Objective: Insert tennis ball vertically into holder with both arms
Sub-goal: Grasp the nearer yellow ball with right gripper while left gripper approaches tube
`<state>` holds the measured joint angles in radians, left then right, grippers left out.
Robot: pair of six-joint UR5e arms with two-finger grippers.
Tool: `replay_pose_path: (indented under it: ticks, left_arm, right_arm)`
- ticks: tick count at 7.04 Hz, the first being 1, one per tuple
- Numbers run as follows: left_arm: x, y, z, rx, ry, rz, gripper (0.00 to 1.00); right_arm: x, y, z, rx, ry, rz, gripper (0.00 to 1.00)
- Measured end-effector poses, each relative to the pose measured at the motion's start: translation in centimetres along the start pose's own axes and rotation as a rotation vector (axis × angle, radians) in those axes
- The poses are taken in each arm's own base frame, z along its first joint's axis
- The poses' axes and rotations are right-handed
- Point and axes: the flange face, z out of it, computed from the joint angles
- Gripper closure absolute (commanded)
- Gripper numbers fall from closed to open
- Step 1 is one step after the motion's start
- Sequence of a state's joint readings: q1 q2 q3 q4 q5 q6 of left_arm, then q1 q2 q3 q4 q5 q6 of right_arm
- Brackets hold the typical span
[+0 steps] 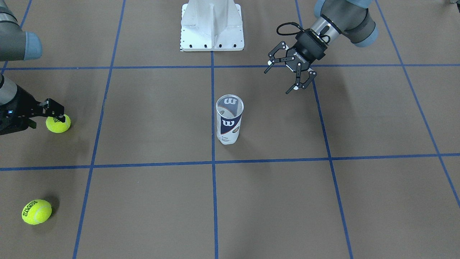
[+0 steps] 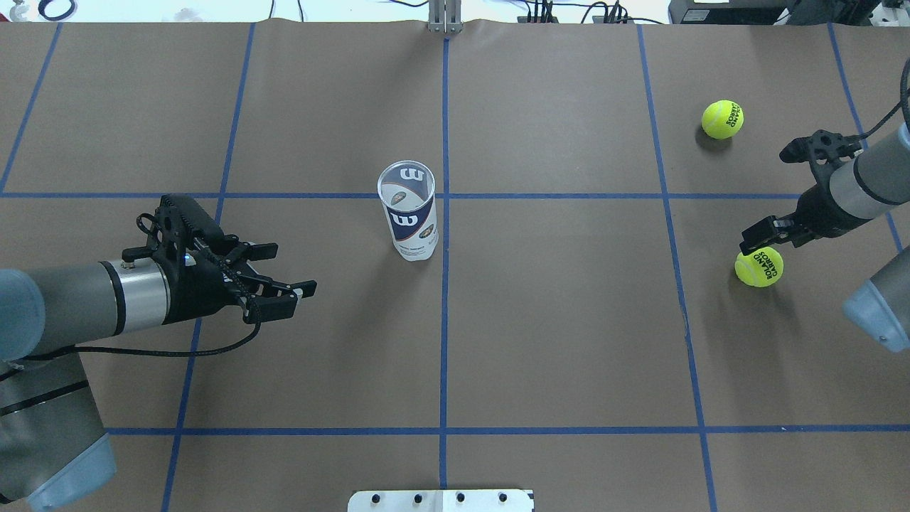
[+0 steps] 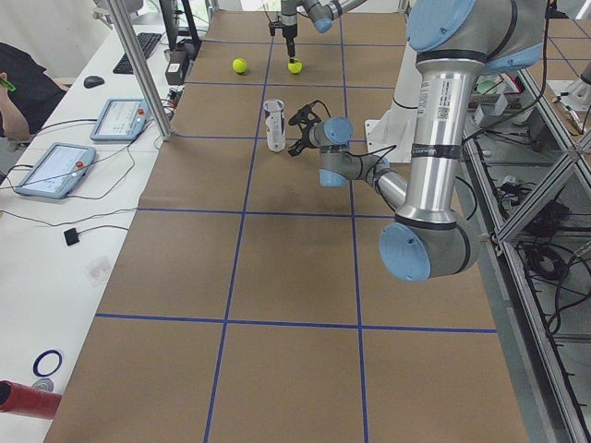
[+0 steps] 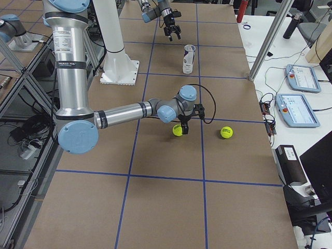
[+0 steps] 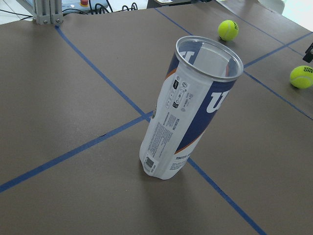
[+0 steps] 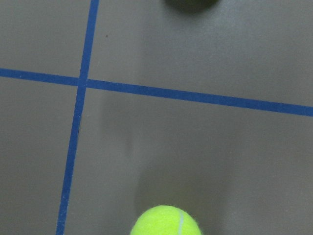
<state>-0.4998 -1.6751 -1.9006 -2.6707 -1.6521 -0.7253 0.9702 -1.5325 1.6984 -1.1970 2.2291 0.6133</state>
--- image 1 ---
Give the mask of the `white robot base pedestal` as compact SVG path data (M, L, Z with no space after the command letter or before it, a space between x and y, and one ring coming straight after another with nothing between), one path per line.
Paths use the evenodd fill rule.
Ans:
M243 15L233 0L190 0L182 5L180 51L242 51Z

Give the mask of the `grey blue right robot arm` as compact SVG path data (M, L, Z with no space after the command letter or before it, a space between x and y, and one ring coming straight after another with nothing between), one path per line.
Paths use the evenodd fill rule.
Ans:
M0 59L1 61L33 60L42 55L40 38L23 31L5 1L0 2ZM36 128L33 117L45 117L46 126L53 133L63 133L71 126L63 105L51 98L37 101L18 84L1 75L0 133L1 135Z

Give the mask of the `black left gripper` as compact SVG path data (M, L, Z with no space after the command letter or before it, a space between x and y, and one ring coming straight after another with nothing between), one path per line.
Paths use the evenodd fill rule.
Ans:
M315 60L325 56L327 45L317 36L315 31L301 31L295 39L294 46L289 47L285 41L279 42L269 51L267 74L275 64L283 63L291 72L295 73L295 82L286 90L288 95L292 90L306 89L317 76L317 72L310 68Z

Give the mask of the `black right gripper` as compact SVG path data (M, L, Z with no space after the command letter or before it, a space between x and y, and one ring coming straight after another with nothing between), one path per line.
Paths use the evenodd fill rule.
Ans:
M30 119L33 117L65 119L65 108L59 102L51 98L47 98L44 102L36 101L30 93L20 86L17 87L13 100L1 105L0 111L1 135L36 128L36 122Z

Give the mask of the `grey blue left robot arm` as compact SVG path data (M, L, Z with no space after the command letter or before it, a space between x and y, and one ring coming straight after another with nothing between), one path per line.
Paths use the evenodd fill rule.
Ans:
M298 32L294 33L296 43L288 47L284 41L268 53L266 73L276 63L284 63L296 74L295 82L286 91L306 89L317 73L311 65L321 60L330 44L340 35L345 36L358 47L373 44L378 37L378 28L369 13L370 0L319 0L315 4L317 18L309 28L296 22Z

